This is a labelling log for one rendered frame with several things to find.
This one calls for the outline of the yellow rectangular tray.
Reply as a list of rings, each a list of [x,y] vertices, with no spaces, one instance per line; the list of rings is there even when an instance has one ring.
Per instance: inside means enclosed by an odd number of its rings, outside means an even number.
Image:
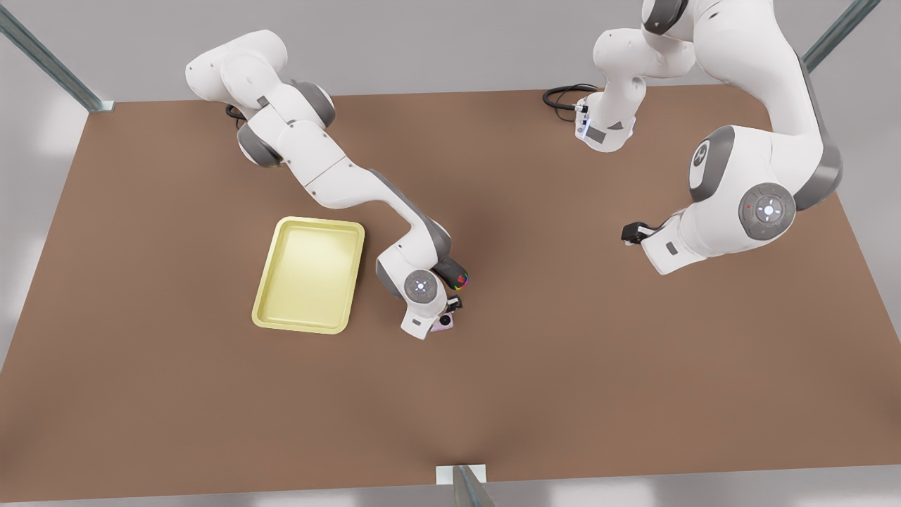
[[[350,320],[365,231],[351,221],[277,224],[251,312],[258,327],[338,334]]]

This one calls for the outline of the black computer mouse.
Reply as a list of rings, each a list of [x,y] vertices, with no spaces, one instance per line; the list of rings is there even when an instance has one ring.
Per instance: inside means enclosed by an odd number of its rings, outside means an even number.
[[[469,273],[450,256],[440,260],[431,270],[453,291],[460,291],[469,282]]]

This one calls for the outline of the silver frame post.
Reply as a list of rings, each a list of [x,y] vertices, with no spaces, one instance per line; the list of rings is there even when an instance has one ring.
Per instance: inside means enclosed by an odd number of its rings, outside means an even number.
[[[3,33],[35,65],[88,113],[111,112],[115,102],[103,101],[49,51],[3,4],[0,4],[0,33]]]
[[[496,507],[485,488],[484,464],[441,465],[435,472],[437,485],[453,485],[454,507]]]
[[[813,72],[881,2],[882,0],[852,0],[842,14],[802,55],[802,64],[807,71]]]

